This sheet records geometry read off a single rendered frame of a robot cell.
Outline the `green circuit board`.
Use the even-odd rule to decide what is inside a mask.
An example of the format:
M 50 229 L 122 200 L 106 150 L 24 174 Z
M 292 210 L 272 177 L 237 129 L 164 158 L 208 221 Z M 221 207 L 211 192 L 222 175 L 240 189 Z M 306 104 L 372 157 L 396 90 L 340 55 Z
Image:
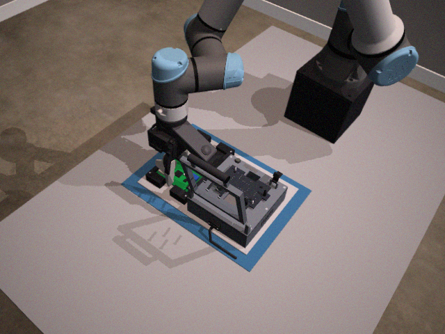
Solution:
M 175 176 L 174 176 L 174 182 L 172 183 L 172 185 L 177 185 L 178 187 L 180 187 L 181 189 L 185 189 L 186 192 L 188 192 L 188 188 L 189 188 L 189 184 L 188 181 L 186 179 L 186 176 L 184 174 L 183 168 L 181 166 L 180 161 L 177 161 L 177 165 L 175 167 Z M 163 177 L 165 177 L 164 173 L 161 170 L 158 170 L 157 173 Z

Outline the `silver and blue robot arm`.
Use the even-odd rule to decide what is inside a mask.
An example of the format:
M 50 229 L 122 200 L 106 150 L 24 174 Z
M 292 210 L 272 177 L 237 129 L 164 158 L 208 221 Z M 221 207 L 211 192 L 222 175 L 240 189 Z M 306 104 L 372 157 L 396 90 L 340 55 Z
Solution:
M 176 122 L 185 118 L 189 93 L 225 90 L 243 83 L 240 55 L 227 54 L 221 42 L 243 1 L 204 0 L 199 12 L 184 24 L 191 58 L 172 47 L 153 55 L 154 104 L 160 119 Z M 314 72 L 336 88 L 357 88 L 367 75 L 375 85 L 389 86 L 404 79 L 418 59 L 389 0 L 341 0 L 328 42 L 314 61 Z M 169 132 L 205 162 L 217 153 L 188 121 Z

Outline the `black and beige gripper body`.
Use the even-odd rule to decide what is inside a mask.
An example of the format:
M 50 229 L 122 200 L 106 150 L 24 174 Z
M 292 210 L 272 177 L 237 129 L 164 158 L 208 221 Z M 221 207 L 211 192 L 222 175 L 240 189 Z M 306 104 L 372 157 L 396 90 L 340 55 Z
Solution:
M 166 122 L 156 115 L 154 106 L 150 108 L 150 111 L 156 116 L 156 123 L 147 130 L 149 146 L 160 153 L 166 153 L 167 151 L 172 150 L 172 156 L 178 158 L 186 148 L 169 131 L 172 127 L 178 127 L 184 124 L 188 114 L 185 118 L 179 121 Z

